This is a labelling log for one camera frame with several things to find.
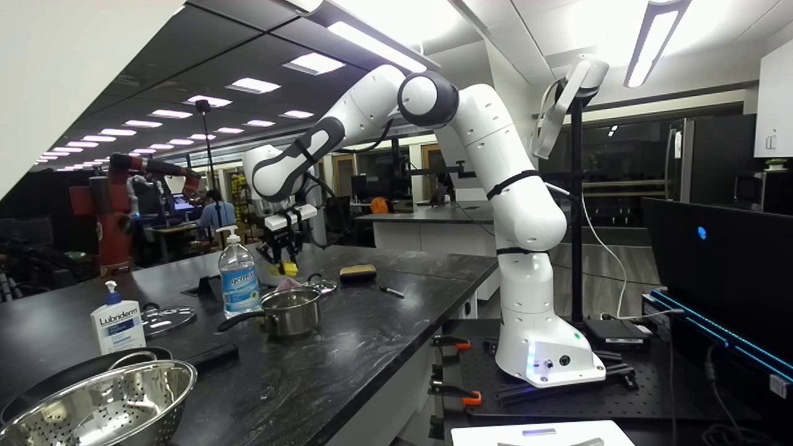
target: monitor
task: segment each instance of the monitor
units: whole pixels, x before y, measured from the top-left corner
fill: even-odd
[[[645,201],[667,294],[793,365],[793,219]]]

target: bottle cap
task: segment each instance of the bottle cap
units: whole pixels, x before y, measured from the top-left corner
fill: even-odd
[[[116,292],[116,288],[118,288],[116,279],[106,279],[103,288],[106,288],[103,304],[116,304],[116,302],[122,302],[122,294]]]

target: ceiling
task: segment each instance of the ceiling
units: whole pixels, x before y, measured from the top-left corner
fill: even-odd
[[[641,0],[437,0],[433,4],[445,9],[430,9],[422,17],[443,17],[449,32],[423,44],[428,58],[475,43],[475,25],[527,82],[566,76],[580,55],[601,55],[611,66],[627,64],[645,8]],[[459,9],[464,4],[473,14],[464,20],[450,4]],[[667,51],[728,58],[738,46],[755,51],[750,58],[758,60],[764,55],[761,44],[791,22],[791,0],[694,0]],[[321,76],[283,66],[308,51],[326,55],[345,63],[345,66]],[[305,108],[321,117],[341,91],[382,63],[382,58],[356,50],[278,0],[188,0],[65,132],[56,146],[98,133],[106,127],[122,128],[127,120],[152,120],[149,113],[158,107],[194,111],[194,117],[183,122],[158,120],[163,122],[160,128],[137,128],[137,137],[98,143],[98,148],[86,148],[40,169],[71,165],[75,160],[129,153],[132,148],[201,133],[202,127],[195,108],[183,103],[194,95],[233,101],[212,108],[209,122],[211,132],[217,127],[245,128],[240,137],[217,137],[212,143],[221,153],[224,146],[245,146],[245,142],[292,138],[312,120],[284,120],[279,117],[283,111]],[[261,97],[225,90],[238,76],[278,82],[279,90]],[[267,120],[276,127],[243,127],[248,120]],[[202,142],[195,142],[188,148],[158,152],[157,157],[174,158],[178,153],[183,158],[186,152],[201,148]]]

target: cabinet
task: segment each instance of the cabinet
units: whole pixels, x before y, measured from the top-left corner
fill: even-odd
[[[755,158],[793,158],[793,43],[761,63]]]

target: floor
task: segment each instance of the floor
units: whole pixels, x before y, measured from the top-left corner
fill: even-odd
[[[627,291],[621,302],[621,317],[641,315],[641,294],[658,288],[655,258],[650,246],[611,246],[627,268]],[[569,246],[561,246],[551,253],[554,266],[554,313],[569,315],[572,302],[572,271]],[[582,248],[582,309],[585,317],[615,315],[621,291],[621,268],[599,248],[585,242]],[[497,294],[479,307],[481,319],[501,319]],[[398,434],[392,446],[437,446],[428,432],[430,404],[423,406]]]

